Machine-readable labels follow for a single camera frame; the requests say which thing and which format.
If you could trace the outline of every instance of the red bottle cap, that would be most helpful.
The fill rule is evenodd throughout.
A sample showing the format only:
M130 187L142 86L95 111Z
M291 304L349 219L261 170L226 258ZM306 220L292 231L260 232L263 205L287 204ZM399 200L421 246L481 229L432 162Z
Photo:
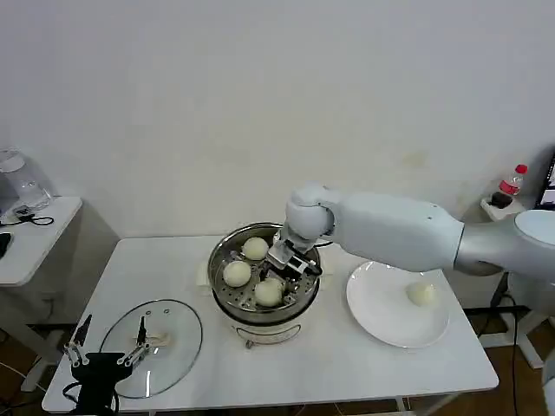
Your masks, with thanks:
M526 172L528 172L528 166L518 165L517 168L514 171L516 173L520 173L521 175L524 175Z

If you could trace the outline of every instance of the glass lid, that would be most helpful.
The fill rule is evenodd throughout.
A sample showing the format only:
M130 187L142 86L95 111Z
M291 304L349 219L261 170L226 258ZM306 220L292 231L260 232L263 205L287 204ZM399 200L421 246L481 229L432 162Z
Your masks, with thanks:
M127 312L104 337L101 352L131 352L141 317L145 318L149 348L131 376L115 386L120 396L131 399L151 397L176 384L193 367L202 344L202 325L194 309L163 299Z

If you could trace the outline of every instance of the white plate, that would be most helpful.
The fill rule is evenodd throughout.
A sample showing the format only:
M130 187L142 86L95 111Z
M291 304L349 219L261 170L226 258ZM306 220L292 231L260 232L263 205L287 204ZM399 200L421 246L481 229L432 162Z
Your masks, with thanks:
M379 340L396 347L427 347L445 334L449 310L437 287L433 305L412 303L406 287L413 282L429 282L427 273L368 262L350 276L347 302L358 323Z

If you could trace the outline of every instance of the steamed bun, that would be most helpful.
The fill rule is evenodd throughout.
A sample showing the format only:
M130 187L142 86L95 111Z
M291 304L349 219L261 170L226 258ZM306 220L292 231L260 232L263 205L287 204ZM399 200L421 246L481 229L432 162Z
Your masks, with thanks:
M276 306L281 303L284 285L272 277L263 280L254 288L254 299L262 306Z
M262 260L268 252L268 243L263 238L252 237L245 241L243 254L251 260Z
M416 282L407 286L407 296L412 303L418 306L428 306L436 301L435 287L433 284Z
M224 282L232 288L238 288L251 280L251 266L245 262L231 262L224 268Z

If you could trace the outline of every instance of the power cord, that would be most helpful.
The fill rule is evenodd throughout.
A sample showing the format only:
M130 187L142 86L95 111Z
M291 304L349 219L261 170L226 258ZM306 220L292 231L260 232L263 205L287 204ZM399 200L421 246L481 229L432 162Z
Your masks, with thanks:
M516 306L516 302L511 295L504 295L513 302L513 306ZM513 410L514 416L519 416L519 407L517 406L517 378L516 378L516 353L517 353L517 340L519 337L519 320L517 318L517 313L513 313L514 316L514 337L513 337L513 357L511 358L512 366L512 378L513 378Z
M113 392L114 395L114 401L115 401L115 408L114 408L114 414L118 414L120 412L120 396L118 395L118 393Z
M482 329L480 330L480 332L476 335L476 337L479 339L485 332L487 327L489 326L489 322L492 320L492 314L487 314L487 318L486 318L486 323L484 323L484 326L482 327Z
M29 217L27 219L22 219L20 221L16 221L15 223L2 223L0 222L0 228L1 227L11 227L12 225L19 225L19 224L25 224L25 223L32 223L34 225L50 225L54 223L54 219L52 217L35 217L34 215L32 217Z
M13 373L19 374L24 379L27 378L27 376L25 374L23 374L22 372L14 369L13 367L9 366L8 364L4 364L1 361L0 361L0 366L8 368L10 371L12 371ZM43 393L46 393L46 389L44 387L42 387L40 384L36 383L35 386L36 386L36 388L41 390ZM42 400L42 396L37 398L37 399L33 399L33 400L30 400L30 401L25 401L23 403L18 403L16 405L10 404L11 400L9 402L5 402L4 400L2 400L0 402L0 405L4 406L5 409L3 409L0 412L0 416L5 415L5 414L7 414L8 416L13 415L13 409L18 409L20 407L26 407L26 406L34 405L35 403L37 403L41 400Z
M27 376L25 374L23 374L20 371L17 371L16 369L14 369L13 367L10 367L8 364L4 364L3 362L0 361L0 366L2 367L6 367L9 370L11 370L12 372L21 375L24 379L27 378ZM46 393L46 388L42 387L40 384L36 383L36 388L38 388L39 390L41 390L43 393Z
M81 385L81 383L79 383L79 382L75 382L75 383L68 384L68 385L67 385L66 387L64 387L63 390L62 390L62 395L63 395L63 397L65 397L66 399L71 400L71 401L73 401L74 403L77 404L77 398L76 398L74 395L69 394L68 392L69 392L69 390L71 390L73 387L77 387L77 386L80 386L80 385Z

